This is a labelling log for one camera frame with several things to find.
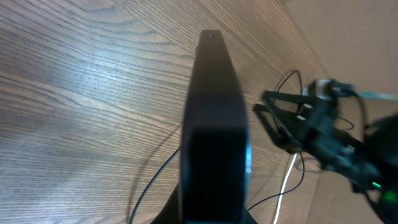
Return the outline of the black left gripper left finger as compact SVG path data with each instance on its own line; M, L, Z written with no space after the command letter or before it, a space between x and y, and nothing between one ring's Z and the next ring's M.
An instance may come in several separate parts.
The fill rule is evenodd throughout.
M179 188L177 184L163 209L151 224L180 224Z

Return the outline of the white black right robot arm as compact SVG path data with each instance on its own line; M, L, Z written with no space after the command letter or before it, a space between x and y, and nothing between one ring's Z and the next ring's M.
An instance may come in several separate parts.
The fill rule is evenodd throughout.
M335 127L339 98L355 97L361 112L362 141ZM397 223L397 116L366 123L363 99L350 84L316 83L307 95L265 91L253 111L272 142L290 154L306 152L323 170L346 177L353 192L367 195L368 203L383 223Z

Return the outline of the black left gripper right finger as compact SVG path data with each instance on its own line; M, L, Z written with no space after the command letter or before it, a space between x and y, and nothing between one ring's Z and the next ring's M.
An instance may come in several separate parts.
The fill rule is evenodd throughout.
M247 224L257 224L257 221L255 221L255 219L249 213L249 210L247 210Z

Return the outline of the blue Samsung Galaxy smartphone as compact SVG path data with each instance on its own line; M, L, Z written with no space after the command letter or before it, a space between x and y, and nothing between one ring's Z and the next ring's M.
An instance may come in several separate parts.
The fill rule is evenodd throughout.
M203 30L183 116L182 223L241 223L251 173L248 116L220 30Z

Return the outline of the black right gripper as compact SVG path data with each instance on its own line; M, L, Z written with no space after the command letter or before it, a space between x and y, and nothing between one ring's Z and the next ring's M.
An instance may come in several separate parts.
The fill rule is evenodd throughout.
M252 110L279 149L305 151L322 162L352 162L355 139L334 127L338 99L350 96L354 96L353 87L346 83L333 85L332 100L266 90L261 101L267 106L276 108L278 101L298 105L298 112L289 118L289 136L266 105L255 104Z

